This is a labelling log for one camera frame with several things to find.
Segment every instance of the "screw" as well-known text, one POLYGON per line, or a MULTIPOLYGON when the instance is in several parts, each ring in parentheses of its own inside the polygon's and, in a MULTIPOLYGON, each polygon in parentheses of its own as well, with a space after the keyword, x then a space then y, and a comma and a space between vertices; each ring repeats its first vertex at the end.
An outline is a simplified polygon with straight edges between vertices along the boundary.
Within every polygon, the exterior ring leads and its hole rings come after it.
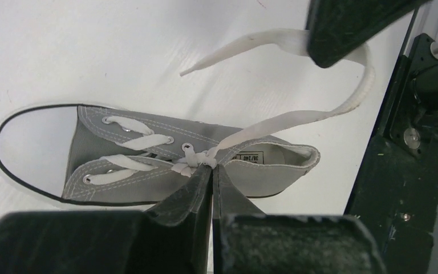
POLYGON ((433 53, 433 54, 438 54, 438 48, 434 49, 434 50, 432 51, 432 53, 433 53))

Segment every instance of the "metal eyelet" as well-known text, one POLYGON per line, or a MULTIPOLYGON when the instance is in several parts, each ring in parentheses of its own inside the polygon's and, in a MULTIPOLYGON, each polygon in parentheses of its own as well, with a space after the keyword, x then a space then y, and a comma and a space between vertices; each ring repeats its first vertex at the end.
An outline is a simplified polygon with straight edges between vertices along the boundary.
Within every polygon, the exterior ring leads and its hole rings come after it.
POLYGON ((165 144, 172 144, 175 141, 172 136, 169 136, 168 138, 169 138, 169 141, 166 142, 165 144))
POLYGON ((109 116, 105 116, 102 118, 102 123, 104 124, 111 124, 112 122, 109 122, 107 119, 109 118, 109 116))
POLYGON ((182 150, 185 151, 186 148, 194 149, 194 147, 190 143, 183 143, 182 144, 182 150))
POLYGON ((85 184, 91 184, 90 176, 91 176, 91 174, 86 174, 86 175, 83 177, 83 182, 84 182, 85 184))

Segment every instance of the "canvas shoe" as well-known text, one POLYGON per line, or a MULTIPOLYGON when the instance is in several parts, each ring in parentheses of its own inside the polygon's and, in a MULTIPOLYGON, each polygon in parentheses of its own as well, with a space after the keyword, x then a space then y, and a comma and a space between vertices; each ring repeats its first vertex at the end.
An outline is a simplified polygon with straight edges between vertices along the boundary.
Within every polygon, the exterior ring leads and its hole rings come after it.
POLYGON ((206 156, 240 130, 105 107, 35 107, 0 126, 0 169, 63 203, 131 206, 169 196, 201 163, 224 165, 243 194, 263 197, 285 190, 320 159, 312 146, 273 136, 206 156))

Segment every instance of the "white table surface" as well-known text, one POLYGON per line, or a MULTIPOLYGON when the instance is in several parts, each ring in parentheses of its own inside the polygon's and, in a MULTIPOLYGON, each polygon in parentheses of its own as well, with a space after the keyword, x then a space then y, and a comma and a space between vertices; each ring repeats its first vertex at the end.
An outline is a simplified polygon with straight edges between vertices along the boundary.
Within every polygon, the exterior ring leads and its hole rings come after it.
MULTIPOLYGON (((360 65, 345 61, 324 70, 264 46, 179 77, 241 35, 304 28, 307 6, 306 0, 0 0, 0 120, 30 104, 63 101, 236 127, 290 110, 330 110, 352 93, 360 65)), ((410 18, 369 41, 377 78, 357 110, 276 134, 315 146, 322 158, 286 191, 254 200, 260 209, 343 213, 410 18)), ((0 217, 49 209, 56 208, 0 177, 0 217)))

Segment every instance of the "white shoelace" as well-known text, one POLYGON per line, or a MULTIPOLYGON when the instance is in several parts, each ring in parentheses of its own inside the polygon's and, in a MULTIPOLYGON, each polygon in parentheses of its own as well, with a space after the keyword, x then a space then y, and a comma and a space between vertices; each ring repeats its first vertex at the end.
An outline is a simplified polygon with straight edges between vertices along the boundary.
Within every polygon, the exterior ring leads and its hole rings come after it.
MULTIPOLYGON (((244 35, 235 41, 213 52, 209 56, 198 61, 191 68, 183 71, 180 75, 184 76, 196 70, 202 70, 218 62, 229 59, 235 55, 251 50, 255 47, 276 44, 281 50, 299 56, 308 56, 306 47, 308 42, 307 30, 293 29, 274 29, 244 35)), ((372 89, 375 80, 374 68, 371 64, 370 49, 367 44, 363 44, 358 49, 345 57, 345 60, 353 61, 365 67, 362 79, 357 88, 350 97, 337 108, 331 111, 315 110, 297 110, 290 111, 245 128, 222 140, 217 147, 209 151, 195 153, 192 146, 182 147, 185 157, 178 160, 172 167, 173 171, 179 172, 184 176, 191 176, 200 164, 206 164, 215 168, 217 161, 215 157, 219 150, 230 148, 248 140, 258 139, 267 135, 274 134, 278 131, 286 130, 302 124, 308 124, 324 120, 333 116, 345 114, 356 109, 368 92, 372 89)), ((125 143, 116 143, 119 146, 127 147, 133 150, 143 150, 149 147, 158 146, 173 142, 171 136, 154 134, 153 131, 145 124, 128 118, 112 116, 104 118, 104 123, 118 123, 124 129, 139 132, 143 137, 130 140, 125 143)), ((117 166, 126 168, 125 170, 111 172, 102 175, 87 175, 83 179, 85 183, 91 184, 108 184, 123 180, 132 176, 138 171, 150 171, 156 167, 143 163, 138 163, 123 155, 114 155, 102 157, 117 166)))

